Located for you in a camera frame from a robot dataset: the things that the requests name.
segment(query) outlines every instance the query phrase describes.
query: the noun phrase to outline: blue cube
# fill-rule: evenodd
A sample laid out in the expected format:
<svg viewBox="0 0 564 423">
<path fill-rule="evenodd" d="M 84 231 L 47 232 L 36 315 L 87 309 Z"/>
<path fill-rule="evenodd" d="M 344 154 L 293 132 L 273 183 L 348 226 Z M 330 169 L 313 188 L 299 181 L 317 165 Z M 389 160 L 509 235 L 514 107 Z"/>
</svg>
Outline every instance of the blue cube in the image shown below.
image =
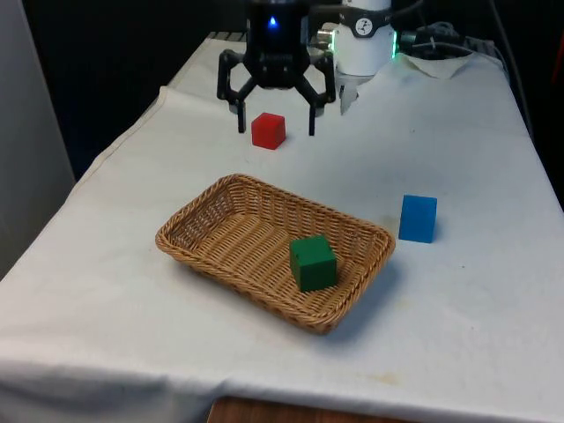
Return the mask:
<svg viewBox="0 0 564 423">
<path fill-rule="evenodd" d="M 433 242 L 436 220 L 436 198 L 404 196 L 399 239 L 430 244 Z"/>
</svg>

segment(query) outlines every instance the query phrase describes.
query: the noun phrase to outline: crumpled white paper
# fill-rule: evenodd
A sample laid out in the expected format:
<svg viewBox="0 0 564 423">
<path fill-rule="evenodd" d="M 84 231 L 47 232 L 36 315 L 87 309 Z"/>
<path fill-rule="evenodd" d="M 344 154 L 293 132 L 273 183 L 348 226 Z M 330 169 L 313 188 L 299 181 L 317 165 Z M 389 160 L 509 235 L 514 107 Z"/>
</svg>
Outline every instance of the crumpled white paper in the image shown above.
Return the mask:
<svg viewBox="0 0 564 423">
<path fill-rule="evenodd" d="M 474 56 L 474 54 L 445 60 L 425 60 L 418 57 L 401 55 L 402 60 L 419 69 L 426 75 L 437 79 L 451 79 L 455 73 L 462 69 Z"/>
</svg>

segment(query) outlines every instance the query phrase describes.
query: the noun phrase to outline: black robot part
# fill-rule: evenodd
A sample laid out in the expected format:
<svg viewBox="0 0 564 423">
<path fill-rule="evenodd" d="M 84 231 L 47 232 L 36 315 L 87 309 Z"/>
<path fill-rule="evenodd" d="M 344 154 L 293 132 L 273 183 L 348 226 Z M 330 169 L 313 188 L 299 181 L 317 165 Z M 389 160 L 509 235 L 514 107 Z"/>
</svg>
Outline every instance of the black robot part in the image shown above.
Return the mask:
<svg viewBox="0 0 564 423">
<path fill-rule="evenodd" d="M 309 5 L 304 0 L 250 0 L 247 3 L 247 51 L 225 50 L 219 56 L 218 98 L 236 108 L 239 132 L 246 129 L 245 99 L 261 88 L 296 88 L 309 104 L 309 135 L 315 135 L 315 117 L 336 99 L 331 52 L 308 53 Z M 243 63 L 250 79 L 239 92 L 231 88 L 231 70 Z M 309 66 L 325 76 L 325 92 L 317 93 L 305 78 Z"/>
</svg>

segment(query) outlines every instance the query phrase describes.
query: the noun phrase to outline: table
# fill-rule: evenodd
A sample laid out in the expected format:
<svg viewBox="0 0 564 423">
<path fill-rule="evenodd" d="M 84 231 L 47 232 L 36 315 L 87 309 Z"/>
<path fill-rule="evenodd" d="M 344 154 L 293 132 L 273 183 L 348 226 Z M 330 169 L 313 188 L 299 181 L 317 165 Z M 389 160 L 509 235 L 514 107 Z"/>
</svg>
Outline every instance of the table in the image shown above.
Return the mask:
<svg viewBox="0 0 564 423">
<path fill-rule="evenodd" d="M 221 398 L 211 407 L 207 423 L 408 423 L 405 420 L 329 412 L 315 408 L 244 398 Z"/>
<path fill-rule="evenodd" d="M 275 152 L 215 99 L 206 41 L 93 163 L 0 283 L 0 416 L 199 421 L 223 396 L 417 421 L 564 421 L 564 218 L 501 70 L 438 80 L 399 57 L 308 137 L 295 92 Z M 321 80 L 310 72 L 314 85 Z M 234 74 L 234 87 L 244 72 Z M 311 335 L 198 277 L 153 237 L 241 172 L 397 233 L 403 195 L 437 197 L 434 244 L 394 256 L 331 334 Z"/>
</svg>

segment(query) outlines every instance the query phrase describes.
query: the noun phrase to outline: green cube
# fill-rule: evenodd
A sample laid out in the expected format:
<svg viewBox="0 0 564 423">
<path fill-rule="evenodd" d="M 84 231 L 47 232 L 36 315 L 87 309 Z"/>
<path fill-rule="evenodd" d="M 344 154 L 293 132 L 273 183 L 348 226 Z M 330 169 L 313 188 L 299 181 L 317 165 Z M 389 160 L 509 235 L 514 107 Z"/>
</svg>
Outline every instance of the green cube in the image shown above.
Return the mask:
<svg viewBox="0 0 564 423">
<path fill-rule="evenodd" d="M 337 258 L 324 236 L 290 242 L 290 267 L 303 293 L 337 284 Z"/>
</svg>

